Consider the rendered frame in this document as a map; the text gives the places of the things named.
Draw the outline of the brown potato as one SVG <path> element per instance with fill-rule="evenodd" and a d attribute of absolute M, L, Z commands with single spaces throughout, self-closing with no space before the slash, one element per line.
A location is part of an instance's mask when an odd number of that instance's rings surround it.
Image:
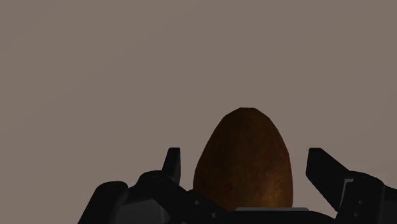
<path fill-rule="evenodd" d="M 291 207 L 288 149 L 271 119 L 256 108 L 225 115 L 195 168 L 193 189 L 223 207 Z"/>

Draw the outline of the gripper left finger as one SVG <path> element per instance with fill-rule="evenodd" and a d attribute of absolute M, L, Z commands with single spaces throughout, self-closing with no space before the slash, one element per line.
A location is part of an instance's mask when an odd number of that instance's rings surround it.
<path fill-rule="evenodd" d="M 195 190 L 179 185 L 181 150 L 169 148 L 162 169 L 140 175 L 129 187 L 123 181 L 99 185 L 78 224 L 116 224 L 122 206 L 153 199 L 169 215 L 169 224 L 227 224 L 230 213 Z"/>

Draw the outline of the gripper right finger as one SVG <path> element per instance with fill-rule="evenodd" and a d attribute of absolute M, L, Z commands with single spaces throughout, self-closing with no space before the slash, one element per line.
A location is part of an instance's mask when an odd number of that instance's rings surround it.
<path fill-rule="evenodd" d="M 321 148 L 310 148 L 307 179 L 337 212 L 332 224 L 397 224 L 397 189 L 351 171 Z"/>

